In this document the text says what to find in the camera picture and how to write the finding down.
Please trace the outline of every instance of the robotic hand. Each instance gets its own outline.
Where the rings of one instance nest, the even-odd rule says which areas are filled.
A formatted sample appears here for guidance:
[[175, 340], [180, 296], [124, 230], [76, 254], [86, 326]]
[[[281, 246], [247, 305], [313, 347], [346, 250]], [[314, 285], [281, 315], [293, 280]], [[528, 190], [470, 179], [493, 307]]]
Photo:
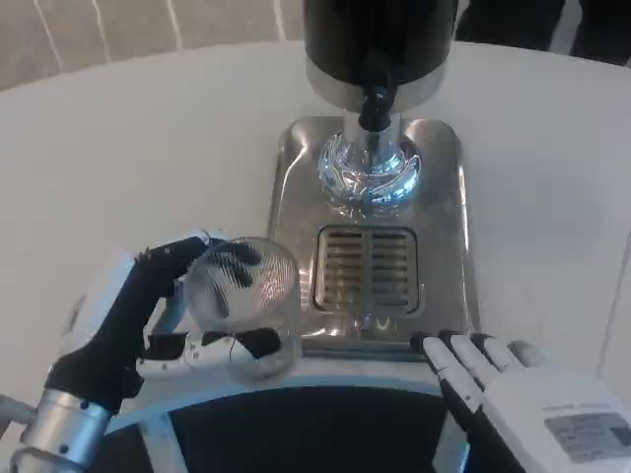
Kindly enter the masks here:
[[[206, 232], [195, 232], [136, 257], [122, 253], [112, 259], [73, 307], [61, 353], [48, 372], [36, 410], [0, 399], [0, 407], [16, 413], [12, 420], [27, 424], [21, 437], [24, 448], [14, 453], [11, 471], [84, 471], [111, 416], [123, 399], [138, 394], [143, 377], [154, 374], [156, 364], [190, 368], [201, 362], [208, 367], [233, 356], [259, 359], [280, 348], [271, 329], [236, 334], [236, 340], [224, 333], [200, 333], [195, 356], [187, 350], [186, 334], [149, 335], [145, 340], [143, 328], [158, 301], [172, 297], [177, 279], [193, 260], [219, 242]], [[251, 278], [240, 268], [256, 265], [259, 255], [237, 244], [223, 247], [230, 253], [228, 260], [241, 263], [229, 270], [247, 287]], [[188, 355], [195, 363], [187, 362]]]
[[410, 344], [467, 433], [465, 471], [631, 471], [631, 412], [600, 381], [484, 334], [415, 334]]

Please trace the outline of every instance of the chrome base plate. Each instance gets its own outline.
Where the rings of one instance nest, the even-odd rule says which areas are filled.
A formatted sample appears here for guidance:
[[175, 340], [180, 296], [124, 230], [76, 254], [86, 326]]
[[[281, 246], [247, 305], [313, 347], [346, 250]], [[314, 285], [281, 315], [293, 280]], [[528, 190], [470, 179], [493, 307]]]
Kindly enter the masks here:
[[[321, 187], [317, 173], [321, 147], [341, 128], [341, 117], [302, 118], [280, 143], [269, 236], [298, 260], [304, 352], [417, 360], [409, 349], [413, 332], [479, 329], [459, 143], [452, 128], [441, 121], [403, 122], [403, 134], [421, 157], [420, 188], [405, 207], [374, 211], [335, 202]], [[359, 235], [360, 246], [344, 247], [343, 243], [357, 241], [340, 240], [343, 233]], [[372, 243], [379, 238], [372, 236], [388, 233], [400, 235], [404, 245], [379, 251], [379, 245]], [[342, 263], [345, 268], [330, 267], [328, 258], [335, 252], [345, 256], [332, 261], [333, 266]], [[400, 275], [391, 272], [380, 274], [379, 259], [385, 258], [390, 268], [393, 256], [405, 258], [400, 260], [406, 263], [404, 280], [393, 280]], [[353, 259], [361, 259], [361, 264], [351, 264]], [[347, 279], [335, 279], [340, 274]], [[390, 278], [388, 284], [375, 285], [383, 275]], [[377, 286], [401, 291], [405, 304], [388, 310], [379, 304], [387, 300], [375, 294]]]

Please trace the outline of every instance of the white table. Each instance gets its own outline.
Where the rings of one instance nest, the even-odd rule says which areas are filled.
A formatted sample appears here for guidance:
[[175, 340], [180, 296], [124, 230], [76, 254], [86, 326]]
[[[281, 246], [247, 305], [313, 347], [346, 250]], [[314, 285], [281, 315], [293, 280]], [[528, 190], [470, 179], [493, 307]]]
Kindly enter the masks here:
[[[616, 328], [631, 329], [629, 277], [612, 304], [631, 229], [631, 71], [465, 44], [450, 62], [408, 115], [444, 119], [462, 142], [483, 328], [602, 372], [631, 401], [616, 380], [629, 377]], [[0, 94], [1, 390], [37, 402], [60, 325], [113, 245], [199, 227], [264, 235], [280, 133], [334, 113], [299, 42], [108, 64]], [[149, 391], [126, 412], [161, 400]]]

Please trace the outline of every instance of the drip tray grate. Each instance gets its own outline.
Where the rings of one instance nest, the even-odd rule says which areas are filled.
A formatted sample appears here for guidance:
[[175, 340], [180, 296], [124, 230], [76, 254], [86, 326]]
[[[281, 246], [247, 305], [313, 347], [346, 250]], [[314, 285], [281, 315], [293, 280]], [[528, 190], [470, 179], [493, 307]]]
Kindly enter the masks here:
[[409, 229], [325, 227], [316, 262], [320, 310], [402, 316], [419, 306], [416, 237]]

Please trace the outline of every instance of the clear glass cup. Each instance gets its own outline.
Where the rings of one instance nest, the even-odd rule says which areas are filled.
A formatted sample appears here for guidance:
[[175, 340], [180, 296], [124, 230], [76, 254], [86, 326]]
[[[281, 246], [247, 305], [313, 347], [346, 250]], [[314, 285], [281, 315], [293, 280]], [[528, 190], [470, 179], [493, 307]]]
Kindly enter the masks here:
[[209, 248], [188, 270], [184, 299], [205, 332], [236, 339], [261, 329], [269, 335], [271, 329], [278, 336], [280, 348], [271, 355], [253, 359], [231, 351], [229, 370], [239, 381], [285, 373], [301, 355], [298, 264], [270, 239], [237, 238]]

